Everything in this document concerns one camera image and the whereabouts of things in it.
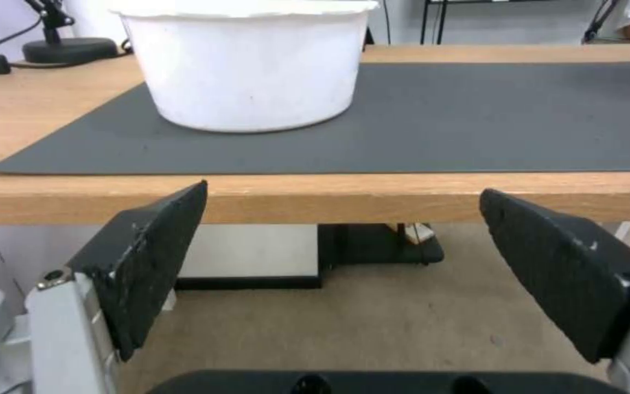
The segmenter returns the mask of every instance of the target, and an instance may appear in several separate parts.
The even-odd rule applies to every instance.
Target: black stand base
[[[118,48],[108,38],[63,38],[60,43],[44,40],[23,45],[23,56],[30,63],[85,63],[118,55]]]
[[[320,272],[349,264],[432,264],[444,259],[436,237],[419,245],[385,224],[318,225]]]

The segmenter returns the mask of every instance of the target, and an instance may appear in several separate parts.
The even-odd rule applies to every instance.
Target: metal screw
[[[51,289],[52,287],[72,282],[73,280],[74,273],[72,270],[67,266],[63,266],[43,274],[40,280],[38,280],[36,287],[38,290]]]

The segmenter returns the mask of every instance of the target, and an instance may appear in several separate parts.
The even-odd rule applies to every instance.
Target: black mat
[[[343,115],[257,135],[173,125],[140,85],[0,162],[9,174],[583,170],[630,170],[630,63],[362,65]]]

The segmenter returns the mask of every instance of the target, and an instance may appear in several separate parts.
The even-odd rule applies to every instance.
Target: cable
[[[15,32],[13,34],[11,34],[10,36],[6,36],[4,38],[0,39],[0,45],[2,45],[3,43],[7,42],[8,40],[12,40],[13,38],[19,37],[20,35],[23,35],[27,32],[30,32],[30,30],[35,29],[35,27],[37,27],[38,25],[40,25],[40,23],[43,22],[43,18],[38,18],[38,20],[33,23],[33,25],[30,25],[28,27],[26,27],[24,30],[21,30],[20,32]]]
[[[388,2],[383,0],[383,12],[386,15],[386,32],[388,33],[388,45],[390,45],[390,17],[388,16]]]

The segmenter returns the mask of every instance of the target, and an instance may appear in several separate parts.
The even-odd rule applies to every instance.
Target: black base
[[[436,237],[415,245],[385,224],[318,226],[320,272],[348,264],[430,264],[443,259]]]
[[[180,277],[176,290],[320,289],[319,276]]]
[[[59,44],[40,40],[23,45],[23,56],[30,63],[86,63],[117,55],[118,47],[108,38],[63,38]]]
[[[515,372],[189,372],[149,394],[620,394],[585,376]]]

